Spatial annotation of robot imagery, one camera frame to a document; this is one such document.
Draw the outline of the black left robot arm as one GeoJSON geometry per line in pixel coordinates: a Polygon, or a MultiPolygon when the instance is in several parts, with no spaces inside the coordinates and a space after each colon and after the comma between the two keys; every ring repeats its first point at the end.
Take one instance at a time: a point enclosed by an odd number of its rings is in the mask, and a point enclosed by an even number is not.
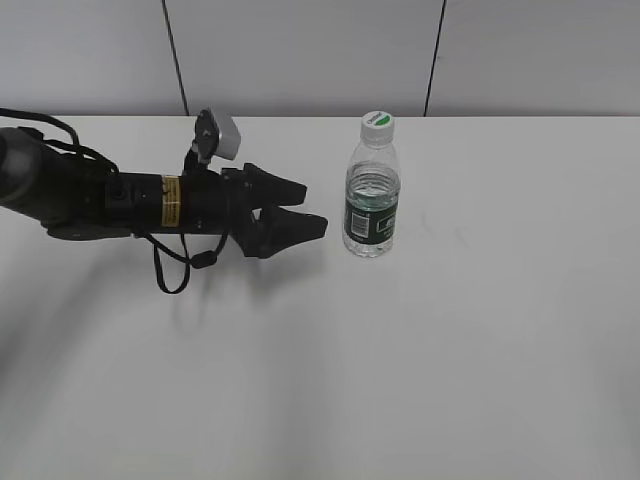
{"type": "Polygon", "coordinates": [[[326,218],[293,209],[306,192],[251,163],[180,176],[114,173],[98,160],[54,150],[33,129],[1,131],[2,207],[60,240],[228,235],[245,256],[266,259],[324,237],[326,218]]]}

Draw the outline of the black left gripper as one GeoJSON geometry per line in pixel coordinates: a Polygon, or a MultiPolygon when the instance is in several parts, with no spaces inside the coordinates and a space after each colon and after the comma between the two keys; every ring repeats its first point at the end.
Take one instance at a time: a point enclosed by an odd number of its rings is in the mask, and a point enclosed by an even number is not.
{"type": "Polygon", "coordinates": [[[262,206],[298,206],[307,187],[273,175],[253,163],[221,172],[200,170],[162,178],[162,232],[228,234],[247,257],[267,259],[325,236],[322,216],[262,206]]]}

